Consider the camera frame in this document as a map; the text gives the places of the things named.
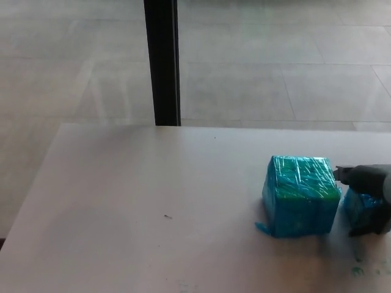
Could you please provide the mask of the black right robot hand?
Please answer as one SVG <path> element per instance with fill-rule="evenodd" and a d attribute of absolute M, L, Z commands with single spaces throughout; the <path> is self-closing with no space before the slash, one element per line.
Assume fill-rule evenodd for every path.
<path fill-rule="evenodd" d="M 337 166 L 336 181 L 348 187 L 343 210 L 350 237 L 390 231 L 390 165 Z"/>

